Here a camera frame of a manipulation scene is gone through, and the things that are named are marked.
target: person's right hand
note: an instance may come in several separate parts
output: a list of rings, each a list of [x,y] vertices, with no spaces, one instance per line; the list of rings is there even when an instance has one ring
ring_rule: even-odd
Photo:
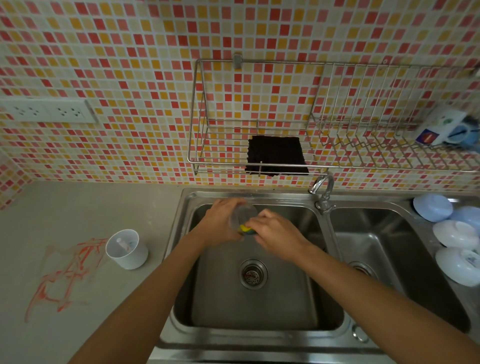
[[[257,232],[254,238],[266,251],[291,262],[311,244],[290,221],[269,209],[245,226]]]

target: metal shelf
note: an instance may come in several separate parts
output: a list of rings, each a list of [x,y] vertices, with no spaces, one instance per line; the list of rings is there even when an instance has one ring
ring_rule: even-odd
[[[309,65],[312,77],[318,78],[313,81],[317,82],[316,93],[311,104],[300,109],[301,120],[212,117],[218,88],[211,74],[223,73],[228,78],[240,72],[233,70],[230,60],[197,60],[187,158],[195,174],[252,174],[255,172],[245,172],[245,166],[271,166],[247,163],[248,140],[253,135],[298,136],[310,175],[328,168],[480,171],[476,152],[448,145],[427,147],[408,137],[433,100],[476,114],[478,106],[472,100],[479,91],[468,89],[471,69],[256,60],[243,60],[242,64]]]

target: sink drain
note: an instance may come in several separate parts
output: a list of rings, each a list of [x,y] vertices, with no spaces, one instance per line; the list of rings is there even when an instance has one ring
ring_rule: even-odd
[[[249,290],[257,290],[267,283],[268,271],[265,265],[256,259],[249,259],[240,265],[240,282]]]
[[[357,271],[365,274],[366,276],[373,277],[373,278],[377,279],[377,275],[375,274],[375,272],[373,271],[373,269],[370,268],[370,267],[369,267],[368,265],[366,265],[365,263],[362,263],[362,262],[350,262],[348,265],[351,266],[352,268],[355,268]]]

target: power socket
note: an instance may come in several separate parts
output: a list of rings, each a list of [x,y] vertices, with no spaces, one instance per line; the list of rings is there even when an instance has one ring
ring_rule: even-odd
[[[0,99],[0,106],[15,121],[97,122],[87,101],[78,98],[7,97]]]

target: wire rack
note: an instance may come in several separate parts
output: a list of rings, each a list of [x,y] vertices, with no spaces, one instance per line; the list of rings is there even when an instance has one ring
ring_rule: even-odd
[[[262,167],[273,164],[247,162],[253,135],[299,137],[310,175],[328,168],[480,171],[476,152],[409,136],[436,102],[478,114],[473,69],[240,61],[241,70],[233,60],[195,64],[187,158],[195,174],[252,174],[247,165],[268,174]]]

